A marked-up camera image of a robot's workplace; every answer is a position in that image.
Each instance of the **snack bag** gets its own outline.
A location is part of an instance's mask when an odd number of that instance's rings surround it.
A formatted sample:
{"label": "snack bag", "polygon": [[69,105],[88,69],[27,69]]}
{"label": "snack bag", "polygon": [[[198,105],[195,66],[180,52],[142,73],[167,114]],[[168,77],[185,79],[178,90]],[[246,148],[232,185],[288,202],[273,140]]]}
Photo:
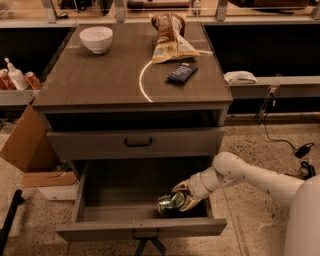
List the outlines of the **snack bag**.
{"label": "snack bag", "polygon": [[151,24],[158,30],[152,57],[153,63],[200,56],[199,52],[183,37],[186,25],[185,15],[169,12],[150,15],[150,19]]}

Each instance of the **cabinet top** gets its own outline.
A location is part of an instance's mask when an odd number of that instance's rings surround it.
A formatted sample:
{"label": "cabinet top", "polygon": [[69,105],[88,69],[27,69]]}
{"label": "cabinet top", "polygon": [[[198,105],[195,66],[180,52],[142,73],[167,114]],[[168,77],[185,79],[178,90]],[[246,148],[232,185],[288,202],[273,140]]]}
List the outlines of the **cabinet top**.
{"label": "cabinet top", "polygon": [[[230,104],[232,96],[200,23],[187,23],[186,40],[200,57],[152,64],[157,31],[151,23],[103,25],[113,30],[100,55],[82,45],[79,25],[33,103],[35,109]],[[184,85],[167,77],[182,62],[198,67]]]}

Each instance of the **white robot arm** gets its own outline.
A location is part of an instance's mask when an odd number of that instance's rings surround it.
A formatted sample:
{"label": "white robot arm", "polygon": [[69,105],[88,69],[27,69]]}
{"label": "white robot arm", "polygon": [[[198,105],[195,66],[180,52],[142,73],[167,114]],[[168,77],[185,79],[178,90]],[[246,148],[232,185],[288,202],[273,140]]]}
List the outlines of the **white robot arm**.
{"label": "white robot arm", "polygon": [[306,181],[250,165],[222,152],[213,165],[174,187],[188,191],[180,211],[192,209],[214,190],[247,181],[273,199],[290,207],[285,256],[320,255],[320,175]]}

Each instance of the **white bowl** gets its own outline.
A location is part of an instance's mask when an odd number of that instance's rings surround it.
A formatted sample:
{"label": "white bowl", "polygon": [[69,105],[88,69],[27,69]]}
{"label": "white bowl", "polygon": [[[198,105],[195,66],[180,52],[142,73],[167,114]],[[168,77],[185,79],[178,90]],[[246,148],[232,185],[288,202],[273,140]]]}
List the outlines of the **white bowl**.
{"label": "white bowl", "polygon": [[107,27],[90,27],[80,32],[80,39],[85,47],[96,54],[106,52],[113,39],[113,32]]}

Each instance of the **spray bottle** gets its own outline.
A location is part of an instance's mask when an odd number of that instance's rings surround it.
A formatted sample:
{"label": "spray bottle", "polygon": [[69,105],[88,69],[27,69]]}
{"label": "spray bottle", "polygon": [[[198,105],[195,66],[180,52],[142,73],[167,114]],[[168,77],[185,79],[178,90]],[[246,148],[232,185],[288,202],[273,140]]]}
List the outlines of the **spray bottle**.
{"label": "spray bottle", "polygon": [[29,86],[20,69],[15,68],[8,58],[4,59],[8,63],[9,77],[18,90],[25,90]]}

